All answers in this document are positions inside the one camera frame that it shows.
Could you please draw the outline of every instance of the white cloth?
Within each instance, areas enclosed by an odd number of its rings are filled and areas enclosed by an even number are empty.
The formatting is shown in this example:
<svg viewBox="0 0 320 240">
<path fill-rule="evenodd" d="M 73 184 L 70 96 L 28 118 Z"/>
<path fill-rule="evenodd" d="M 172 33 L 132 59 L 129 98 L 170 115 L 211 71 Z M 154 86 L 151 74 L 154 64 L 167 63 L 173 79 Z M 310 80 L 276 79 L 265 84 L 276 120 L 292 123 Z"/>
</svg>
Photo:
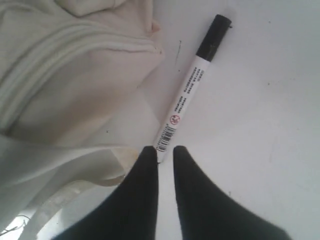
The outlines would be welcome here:
<svg viewBox="0 0 320 240">
<path fill-rule="evenodd" d="M 163 59 L 152 6 L 0 0 L 0 231 L 69 182 L 130 170 L 137 151 L 85 142 Z"/>
</svg>

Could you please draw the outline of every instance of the marker cap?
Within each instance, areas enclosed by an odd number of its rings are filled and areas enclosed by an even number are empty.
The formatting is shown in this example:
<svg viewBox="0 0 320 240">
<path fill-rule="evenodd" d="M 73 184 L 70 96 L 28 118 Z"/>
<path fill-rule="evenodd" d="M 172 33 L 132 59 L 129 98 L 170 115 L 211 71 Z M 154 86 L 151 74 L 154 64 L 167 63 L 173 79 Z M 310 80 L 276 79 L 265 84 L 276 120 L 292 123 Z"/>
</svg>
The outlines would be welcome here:
<svg viewBox="0 0 320 240">
<path fill-rule="evenodd" d="M 231 20 L 222 15 L 215 16 L 196 55 L 209 62 L 214 58 L 218 47 L 229 29 Z"/>
</svg>

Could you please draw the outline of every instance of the white garment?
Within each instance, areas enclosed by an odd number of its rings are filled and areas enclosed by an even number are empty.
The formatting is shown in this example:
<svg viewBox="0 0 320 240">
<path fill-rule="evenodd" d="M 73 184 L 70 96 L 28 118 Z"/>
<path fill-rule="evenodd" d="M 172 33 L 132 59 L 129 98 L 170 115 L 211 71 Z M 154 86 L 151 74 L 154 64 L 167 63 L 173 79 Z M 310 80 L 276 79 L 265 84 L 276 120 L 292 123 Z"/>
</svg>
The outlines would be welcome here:
<svg viewBox="0 0 320 240">
<path fill-rule="evenodd" d="M 163 54 L 152 0 L 0 0 L 0 17 L 2 231 L 71 181 L 119 183 L 137 151 L 84 143 Z"/>
</svg>

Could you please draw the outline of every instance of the red circle symbol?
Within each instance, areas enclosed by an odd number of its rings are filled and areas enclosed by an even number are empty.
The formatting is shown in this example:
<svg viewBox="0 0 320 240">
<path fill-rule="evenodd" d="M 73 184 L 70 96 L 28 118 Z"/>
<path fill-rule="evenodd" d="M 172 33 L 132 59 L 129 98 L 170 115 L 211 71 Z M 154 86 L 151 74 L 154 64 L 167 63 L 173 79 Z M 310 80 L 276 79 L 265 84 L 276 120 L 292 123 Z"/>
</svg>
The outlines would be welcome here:
<svg viewBox="0 0 320 240">
<path fill-rule="evenodd" d="M 172 115 L 171 117 L 170 117 L 170 123 L 172 124 L 172 125 L 177 125 L 179 122 L 180 122 L 180 117 L 178 116 L 178 115 Z"/>
</svg>

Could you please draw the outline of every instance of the marker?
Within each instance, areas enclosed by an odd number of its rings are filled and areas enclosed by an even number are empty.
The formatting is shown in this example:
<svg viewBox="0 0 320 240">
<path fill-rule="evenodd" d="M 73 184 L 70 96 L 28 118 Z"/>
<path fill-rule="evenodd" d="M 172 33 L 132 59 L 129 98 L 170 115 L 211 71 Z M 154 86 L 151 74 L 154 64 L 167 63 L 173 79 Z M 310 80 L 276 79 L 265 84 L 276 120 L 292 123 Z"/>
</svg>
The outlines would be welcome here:
<svg viewBox="0 0 320 240">
<path fill-rule="evenodd" d="M 214 58 L 230 24 L 231 21 L 228 18 L 222 15 L 215 16 L 208 33 L 198 49 L 195 59 L 178 91 L 177 97 L 165 118 L 164 125 L 155 139 L 154 147 L 157 151 L 159 163 L 164 160 L 170 142 L 195 95 L 200 80 Z"/>
</svg>

